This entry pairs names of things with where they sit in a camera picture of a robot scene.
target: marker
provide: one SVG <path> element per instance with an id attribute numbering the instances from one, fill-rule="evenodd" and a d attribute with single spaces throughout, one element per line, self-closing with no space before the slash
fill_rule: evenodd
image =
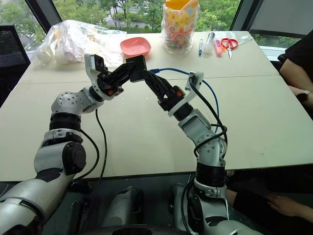
<path id="1" fill-rule="evenodd" d="M 202 44 L 203 44 L 203 40 L 200 39 L 200 45 L 199 45 L 199 57 L 201 57 L 202 54 Z"/>
<path id="2" fill-rule="evenodd" d="M 222 55 L 222 45 L 221 45 L 220 40 L 215 40 L 214 46 L 215 46 L 216 55 L 221 56 Z"/>

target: black shirt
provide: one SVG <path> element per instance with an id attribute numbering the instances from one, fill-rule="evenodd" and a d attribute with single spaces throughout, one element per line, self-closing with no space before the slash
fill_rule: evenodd
<path id="1" fill-rule="evenodd" d="M 301 66 L 313 82 L 313 30 L 286 50 L 286 56 Z"/>

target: pink highlighter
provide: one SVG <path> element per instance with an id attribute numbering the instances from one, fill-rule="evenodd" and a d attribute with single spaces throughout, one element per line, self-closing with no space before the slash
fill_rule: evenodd
<path id="1" fill-rule="evenodd" d="M 216 39 L 214 41 L 214 46 L 215 46 L 215 52 L 217 56 L 221 56 L 222 55 L 222 45 L 220 40 Z"/>

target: person's hand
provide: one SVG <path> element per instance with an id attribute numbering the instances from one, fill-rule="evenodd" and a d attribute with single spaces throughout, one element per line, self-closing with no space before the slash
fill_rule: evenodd
<path id="1" fill-rule="evenodd" d="M 304 205 L 284 196 L 270 194 L 267 199 L 270 207 L 286 216 L 299 216 L 304 207 Z"/>

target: black office chair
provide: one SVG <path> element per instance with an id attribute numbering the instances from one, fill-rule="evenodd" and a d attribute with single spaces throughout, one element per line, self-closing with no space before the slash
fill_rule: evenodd
<path id="1" fill-rule="evenodd" d="M 284 54 L 279 55 L 279 56 L 277 57 L 277 59 L 278 59 L 280 62 L 284 63 L 284 62 L 287 60 L 286 54 L 284 53 Z"/>
<path id="2" fill-rule="evenodd" d="M 14 25 L 0 25 L 0 107 L 29 64 Z"/>

